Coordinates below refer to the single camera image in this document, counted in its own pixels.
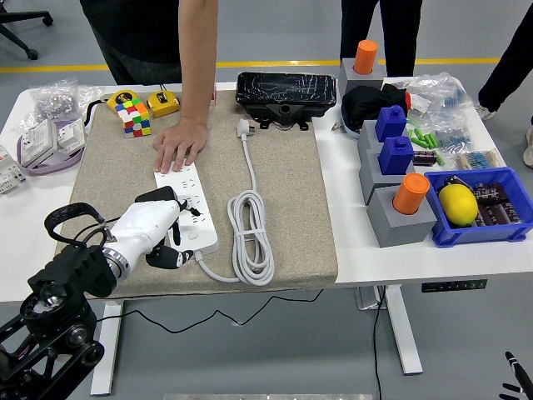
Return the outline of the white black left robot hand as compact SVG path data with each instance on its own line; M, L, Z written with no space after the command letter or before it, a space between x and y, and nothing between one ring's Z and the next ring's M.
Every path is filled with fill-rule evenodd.
M201 214L186 201L177 200L135 202L126 210L111 229L113 240L102 250L117 278L128 277L142 255L149 265L162 269L178 269L192 257L192 250L179 252L164 245L168 230L179 233L182 210Z

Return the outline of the person's left hand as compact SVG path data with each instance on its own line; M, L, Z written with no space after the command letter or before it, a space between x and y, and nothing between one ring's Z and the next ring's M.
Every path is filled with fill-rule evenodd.
M153 171L166 174L190 165L205 147L207 138L206 120L183 117L179 123L162 129L153 142L157 151Z

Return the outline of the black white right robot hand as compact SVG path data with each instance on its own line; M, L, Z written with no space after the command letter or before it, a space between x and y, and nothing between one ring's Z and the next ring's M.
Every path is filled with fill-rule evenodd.
M526 370L521 366L516 357L511 353L505 352L506 360L510 364L511 369L516 378L517 384L503 383L502 387L508 391L518 394L524 394L527 399L532 399L532 380L527 374Z

